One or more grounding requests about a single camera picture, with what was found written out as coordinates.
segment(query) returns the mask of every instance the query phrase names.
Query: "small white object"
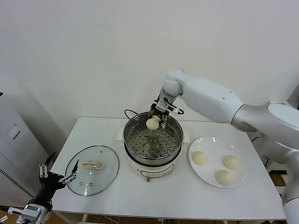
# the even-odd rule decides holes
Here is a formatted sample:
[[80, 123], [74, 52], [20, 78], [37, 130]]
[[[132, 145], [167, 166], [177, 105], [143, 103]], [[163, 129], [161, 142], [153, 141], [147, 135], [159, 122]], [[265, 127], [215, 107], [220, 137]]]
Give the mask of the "small white object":
[[[206, 154], [208, 160], [204, 166], [198, 166], [192, 159], [194, 152], [201, 151]], [[228, 170], [222, 163], [222, 158], [227, 155], [234, 155], [240, 161], [237, 170]], [[246, 176], [246, 168], [242, 163], [238, 150], [225, 140], [218, 137], [203, 137], [195, 140], [189, 148], [189, 161], [192, 168], [207, 183], [220, 188], [231, 188], [242, 183]], [[230, 171], [235, 182], [231, 186], [224, 186], [216, 180], [216, 173], [219, 170]]]
[[222, 163], [227, 169], [238, 169], [240, 167], [239, 160], [233, 155], [223, 157]]
[[100, 170], [100, 169], [104, 168], [104, 164], [97, 160], [83, 160], [82, 168], [83, 169]]
[[8, 220], [8, 217], [7, 216], [4, 216], [2, 218], [0, 218], [0, 223], [3, 223], [4, 221]]
[[187, 130], [183, 129], [183, 134], [184, 134], [183, 143], [190, 143], [190, 138]]
[[197, 165], [204, 165], [207, 161], [207, 157], [206, 157], [206, 154], [203, 153], [203, 152], [194, 152], [192, 154], [192, 159], [193, 161], [197, 164]]
[[156, 118], [150, 118], [146, 121], [146, 127], [149, 130], [157, 130], [159, 128], [159, 120]]
[[119, 129], [118, 133], [117, 133], [117, 137], [116, 137], [117, 141], [124, 141], [123, 140], [123, 128]]
[[234, 184], [234, 176], [227, 170], [220, 170], [216, 173], [216, 179], [224, 186], [231, 186]]

